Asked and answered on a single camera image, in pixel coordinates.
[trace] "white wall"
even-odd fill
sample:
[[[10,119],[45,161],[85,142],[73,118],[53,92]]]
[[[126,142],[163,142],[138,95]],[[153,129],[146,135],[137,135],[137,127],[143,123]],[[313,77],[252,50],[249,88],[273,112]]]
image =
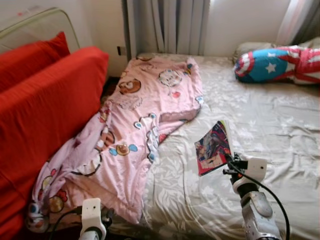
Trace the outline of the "white wall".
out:
[[[95,45],[109,54],[109,76],[120,76],[128,61],[118,56],[125,46],[121,0],[0,0],[0,21],[34,5],[64,10],[81,47]]]
[[[275,42],[290,0],[211,0],[206,56],[231,56],[243,42]]]

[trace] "sofa armrest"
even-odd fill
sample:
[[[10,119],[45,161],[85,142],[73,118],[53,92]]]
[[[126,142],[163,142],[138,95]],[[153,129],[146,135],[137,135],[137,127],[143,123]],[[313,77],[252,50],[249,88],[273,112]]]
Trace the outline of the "sofa armrest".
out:
[[[0,94],[1,239],[9,239],[6,222],[21,214],[43,164],[98,111],[108,58],[83,48]]]

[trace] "wall socket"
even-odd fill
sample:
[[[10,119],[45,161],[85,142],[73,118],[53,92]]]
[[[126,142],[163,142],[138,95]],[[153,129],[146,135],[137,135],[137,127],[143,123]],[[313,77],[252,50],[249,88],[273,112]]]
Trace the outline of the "wall socket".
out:
[[[117,46],[116,49],[118,50],[119,56],[127,56],[127,49],[125,46]]]

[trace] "comic book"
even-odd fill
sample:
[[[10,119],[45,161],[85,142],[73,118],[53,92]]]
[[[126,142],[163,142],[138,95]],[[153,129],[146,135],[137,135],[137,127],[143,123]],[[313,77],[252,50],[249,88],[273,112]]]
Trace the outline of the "comic book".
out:
[[[199,176],[203,176],[227,163],[225,154],[232,154],[228,132],[227,122],[221,120],[203,138],[194,143]]]

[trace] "red cushion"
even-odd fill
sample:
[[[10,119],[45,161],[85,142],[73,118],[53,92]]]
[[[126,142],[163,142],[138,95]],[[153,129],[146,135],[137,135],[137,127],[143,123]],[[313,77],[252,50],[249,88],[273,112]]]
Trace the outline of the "red cushion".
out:
[[[43,166],[98,111],[108,55],[83,48],[0,94],[0,239],[11,239]]]
[[[0,55],[0,93],[69,55],[66,36],[37,41]]]

